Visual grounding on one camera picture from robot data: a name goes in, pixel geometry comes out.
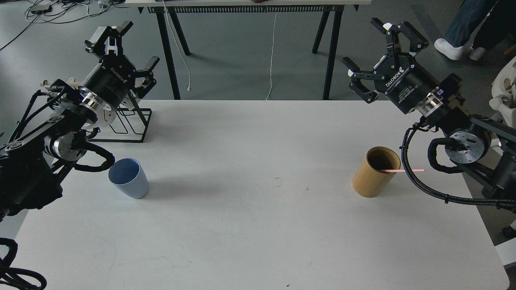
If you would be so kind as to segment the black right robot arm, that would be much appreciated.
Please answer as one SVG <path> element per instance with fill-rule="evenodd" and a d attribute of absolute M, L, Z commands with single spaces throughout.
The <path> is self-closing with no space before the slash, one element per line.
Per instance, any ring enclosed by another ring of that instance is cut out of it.
<path fill-rule="evenodd" d="M 444 202 L 494 206 L 515 212 L 515 129 L 479 114 L 470 114 L 460 95 L 461 78 L 450 74 L 437 81 L 415 59 L 429 46 L 409 22 L 389 25 L 378 18 L 371 24 L 386 38 L 387 52 L 370 71 L 361 70 L 349 57 L 350 88 L 370 104 L 384 94 L 402 113 L 421 113 L 418 123 L 406 130 L 401 160 L 409 180 L 424 193 Z M 444 136 L 428 145 L 429 165 L 448 174 L 466 173 L 483 186 L 483 198 L 463 198 L 437 191 L 412 172 L 408 148 L 416 131 L 432 128 Z"/>

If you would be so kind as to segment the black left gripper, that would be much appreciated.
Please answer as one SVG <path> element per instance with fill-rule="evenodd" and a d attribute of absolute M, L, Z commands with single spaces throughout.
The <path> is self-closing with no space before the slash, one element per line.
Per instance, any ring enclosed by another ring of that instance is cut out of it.
<path fill-rule="evenodd" d="M 79 90 L 83 94 L 96 94 L 111 108 L 117 108 L 129 91 L 135 99 L 143 99 L 157 84 L 153 69 L 160 57 L 151 57 L 143 69 L 136 71 L 123 55 L 122 37 L 133 24 L 125 21 L 120 26 L 100 26 L 85 40 L 85 51 L 96 55 L 98 64 L 81 82 Z"/>

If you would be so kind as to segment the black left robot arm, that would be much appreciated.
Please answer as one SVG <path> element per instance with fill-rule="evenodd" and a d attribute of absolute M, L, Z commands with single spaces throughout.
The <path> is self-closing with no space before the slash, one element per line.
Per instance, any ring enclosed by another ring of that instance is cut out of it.
<path fill-rule="evenodd" d="M 137 70 L 123 53 L 122 37 L 133 26 L 100 26 L 85 51 L 98 57 L 98 64 L 79 83 L 61 79 L 42 83 L 8 142 L 1 147 L 1 218 L 24 209 L 42 207 L 61 198 L 61 182 L 72 170 L 102 172 L 115 164 L 112 153 L 92 143 L 107 112 L 119 108 L 141 114 L 141 100 L 156 85 L 153 68 L 160 61 L 151 57 Z"/>

